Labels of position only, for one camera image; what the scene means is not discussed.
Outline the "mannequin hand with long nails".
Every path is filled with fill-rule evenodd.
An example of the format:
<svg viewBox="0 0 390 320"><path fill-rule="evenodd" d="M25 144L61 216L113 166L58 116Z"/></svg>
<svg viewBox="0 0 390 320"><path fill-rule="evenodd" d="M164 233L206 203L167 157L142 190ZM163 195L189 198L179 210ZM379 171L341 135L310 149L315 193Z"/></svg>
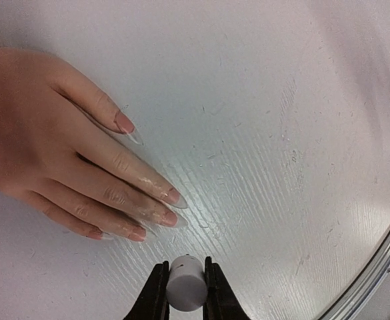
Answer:
<svg viewBox="0 0 390 320"><path fill-rule="evenodd" d="M132 121L61 59L0 48L0 191L70 231L143 242L144 222L180 227L187 207L166 178L120 144Z"/></svg>

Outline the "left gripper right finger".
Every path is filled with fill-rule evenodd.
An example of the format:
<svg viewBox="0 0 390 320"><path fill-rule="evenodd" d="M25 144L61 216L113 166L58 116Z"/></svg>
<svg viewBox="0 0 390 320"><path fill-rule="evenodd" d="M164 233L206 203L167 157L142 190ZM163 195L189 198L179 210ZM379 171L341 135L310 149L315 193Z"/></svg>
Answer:
<svg viewBox="0 0 390 320"><path fill-rule="evenodd" d="M208 320L248 320L220 265L205 259L207 300L203 306L203 318Z"/></svg>

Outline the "white nail polish cap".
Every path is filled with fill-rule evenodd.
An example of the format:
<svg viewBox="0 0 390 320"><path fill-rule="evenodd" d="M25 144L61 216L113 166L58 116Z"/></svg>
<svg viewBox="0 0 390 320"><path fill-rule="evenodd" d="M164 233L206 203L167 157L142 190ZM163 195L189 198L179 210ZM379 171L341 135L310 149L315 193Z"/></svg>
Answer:
<svg viewBox="0 0 390 320"><path fill-rule="evenodd" d="M192 312L201 308L207 300L203 264L197 258L183 255L171 266L166 286L166 298L172 308Z"/></svg>

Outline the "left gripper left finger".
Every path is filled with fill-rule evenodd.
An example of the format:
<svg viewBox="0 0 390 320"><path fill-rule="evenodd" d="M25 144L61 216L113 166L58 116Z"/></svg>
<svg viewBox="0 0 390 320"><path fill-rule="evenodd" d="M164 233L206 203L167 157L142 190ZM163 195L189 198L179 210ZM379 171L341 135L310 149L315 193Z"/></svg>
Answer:
<svg viewBox="0 0 390 320"><path fill-rule="evenodd" d="M169 274L168 261L156 264L123 320L169 320L169 303L166 298Z"/></svg>

